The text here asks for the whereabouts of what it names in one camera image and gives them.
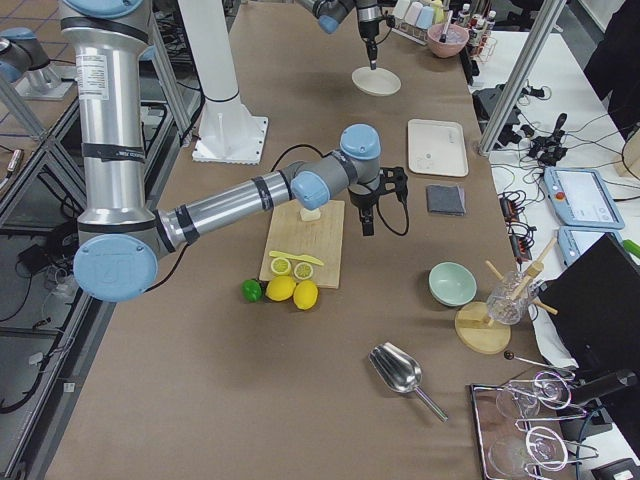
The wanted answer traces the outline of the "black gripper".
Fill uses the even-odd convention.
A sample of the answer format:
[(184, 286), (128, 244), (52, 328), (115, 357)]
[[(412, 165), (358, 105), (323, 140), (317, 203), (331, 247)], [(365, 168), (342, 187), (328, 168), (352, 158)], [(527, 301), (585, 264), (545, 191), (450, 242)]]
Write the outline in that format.
[(394, 193), (400, 203), (407, 204), (407, 180), (402, 167), (381, 167), (377, 181), (358, 183), (348, 189), (351, 204), (360, 210), (364, 236), (373, 236), (375, 233), (372, 208), (378, 204), (380, 197)]
[(371, 70), (377, 69), (377, 36), (380, 33), (379, 25), (384, 22), (388, 27), (395, 26), (395, 18), (393, 15), (384, 13), (380, 7), (358, 7), (358, 30), (361, 39), (367, 45), (367, 57)]

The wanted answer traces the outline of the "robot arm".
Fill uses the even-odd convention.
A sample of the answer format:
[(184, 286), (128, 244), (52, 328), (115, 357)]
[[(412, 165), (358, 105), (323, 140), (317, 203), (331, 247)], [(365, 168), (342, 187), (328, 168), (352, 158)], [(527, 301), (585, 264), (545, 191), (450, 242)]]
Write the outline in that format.
[[(268, 119), (241, 103), (220, 1), (202, 2), (180, 3), (206, 102), (195, 157), (257, 163)], [(377, 1), (300, 2), (327, 32), (355, 7), (373, 67), (374, 28), (384, 18)], [(151, 1), (59, 5), (62, 33), (76, 52), (87, 207), (78, 218), (73, 271), (85, 293), (106, 302), (135, 298), (154, 288), (158, 260), (178, 246), (291, 200), (313, 210), (348, 189), (368, 236), (373, 206), (393, 192), (408, 222), (406, 174), (380, 165), (378, 132), (366, 124), (343, 130), (337, 149), (318, 161), (294, 162), (173, 211), (152, 212), (144, 193), (139, 84), (139, 59), (151, 45)]]
[(357, 27), (361, 40), (366, 46), (369, 67), (377, 69), (380, 24), (389, 28), (395, 26), (394, 17), (383, 10), (389, 1), (373, 0), (301, 0), (298, 4), (310, 12), (320, 28), (327, 34), (334, 33), (347, 16), (356, 12)]

